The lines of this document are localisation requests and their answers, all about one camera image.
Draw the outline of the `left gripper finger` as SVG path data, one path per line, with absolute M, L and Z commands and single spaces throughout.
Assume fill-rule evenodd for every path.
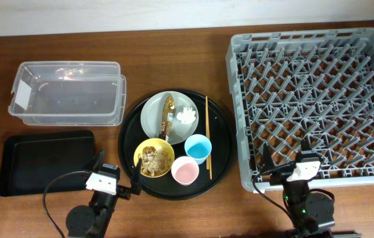
M 137 162 L 134 168 L 133 174 L 132 174 L 132 178 L 130 180 L 130 184 L 131 184 L 130 192 L 135 195 L 140 195 L 142 191 L 141 166 L 142 166 L 142 163 Z
M 101 149 L 100 152 L 98 152 L 98 154 L 96 154 L 96 156 L 94 156 L 94 158 L 90 160 L 90 162 L 83 166 L 83 170 L 97 172 L 103 164 L 104 156 L 105 150 Z

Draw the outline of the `food scraps pile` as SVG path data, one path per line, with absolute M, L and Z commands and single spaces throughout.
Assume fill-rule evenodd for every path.
M 171 155 L 162 147 L 146 146 L 138 156 L 141 159 L 141 173 L 148 177 L 158 177 L 171 168 Z

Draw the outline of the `yellow bowl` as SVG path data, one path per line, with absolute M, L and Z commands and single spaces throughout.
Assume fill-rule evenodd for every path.
M 138 158 L 139 154 L 142 152 L 142 149 L 146 146 L 154 146 L 154 147 L 162 147 L 162 148 L 165 148 L 166 150 L 169 151 L 169 154 L 171 155 L 171 162 L 173 164 L 173 162 L 175 161 L 175 153 L 174 153 L 174 150 L 172 148 L 172 146 L 166 142 L 165 140 L 163 139 L 160 139 L 160 138 L 150 138 L 150 139 L 146 139 L 145 141 L 143 141 L 135 150 L 134 152 L 134 157 L 133 157 L 133 160 L 134 160 L 134 166 L 136 166 L 137 162 L 141 161 L 141 159 Z

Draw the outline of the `pink cup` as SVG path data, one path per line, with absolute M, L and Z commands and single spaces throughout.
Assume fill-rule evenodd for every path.
M 199 166 L 191 157 L 178 157 L 171 166 L 171 175 L 179 184 L 188 186 L 197 179 Z

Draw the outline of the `grey round plate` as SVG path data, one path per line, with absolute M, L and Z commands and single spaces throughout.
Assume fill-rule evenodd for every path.
M 193 135 L 199 123 L 199 112 L 196 104 L 187 95 L 177 91 L 164 91 L 152 96 L 144 105 L 140 122 L 141 127 L 149 138 L 158 138 L 160 134 L 162 112 L 167 96 L 171 94 L 175 101 L 175 112 L 173 117 L 173 125 L 169 134 L 168 143 L 171 145 L 185 141 L 189 136 Z M 183 108 L 193 108 L 196 112 L 196 120 L 192 124 L 182 124 L 176 119 L 178 112 L 182 112 Z

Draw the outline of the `blue cup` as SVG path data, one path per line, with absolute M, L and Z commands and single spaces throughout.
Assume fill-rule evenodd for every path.
M 193 134 L 185 140 L 184 150 L 198 165 L 205 162 L 212 151 L 210 139 L 202 134 Z

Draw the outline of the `wooden chopstick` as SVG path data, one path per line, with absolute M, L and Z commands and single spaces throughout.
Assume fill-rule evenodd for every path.
M 210 141 L 210 128 L 209 128 L 209 100 L 208 96 L 205 97 L 205 130 L 206 137 Z M 210 153 L 207 156 L 207 170 L 210 170 Z
M 209 109 L 208 107 L 206 108 L 206 133 L 207 133 L 207 138 L 210 141 L 210 122 L 209 122 Z M 209 170 L 209 177 L 212 180 L 212 169 L 211 169 L 211 152 L 209 153 L 209 156 L 207 158 L 207 167 Z

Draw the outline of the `gold snack wrapper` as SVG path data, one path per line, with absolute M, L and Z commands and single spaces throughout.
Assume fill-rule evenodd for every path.
M 171 94 L 165 100 L 164 109 L 162 112 L 162 122 L 160 128 L 159 138 L 168 141 L 171 127 L 173 124 L 173 115 L 175 112 L 175 101 Z

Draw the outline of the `white tissue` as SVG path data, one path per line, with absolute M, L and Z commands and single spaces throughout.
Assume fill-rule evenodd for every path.
M 182 124 L 192 124 L 196 120 L 196 112 L 193 108 L 184 107 L 182 112 L 178 112 L 176 119 Z

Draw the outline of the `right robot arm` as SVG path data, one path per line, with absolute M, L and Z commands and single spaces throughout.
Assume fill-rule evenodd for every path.
M 317 175 L 323 162 L 322 158 L 303 139 L 301 150 L 294 161 L 276 165 L 269 146 L 265 143 L 262 150 L 263 165 L 260 176 L 269 175 L 271 185 L 283 187 L 283 203 L 280 206 L 268 198 L 256 185 L 255 190 L 267 201 L 280 208 L 293 224 L 293 229 L 285 232 L 286 237 L 361 237 L 355 232 L 333 233 L 335 226 L 335 196 L 321 188 L 309 188 L 308 183 Z

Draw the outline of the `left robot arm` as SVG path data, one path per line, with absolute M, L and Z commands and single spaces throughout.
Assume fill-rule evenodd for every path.
M 88 205 L 74 207 L 66 217 L 69 237 L 104 237 L 119 199 L 129 200 L 142 190 L 141 166 L 134 168 L 130 186 L 120 185 L 120 168 L 103 162 L 105 151 L 95 156 L 95 164 L 88 171 L 86 189 L 93 195 Z

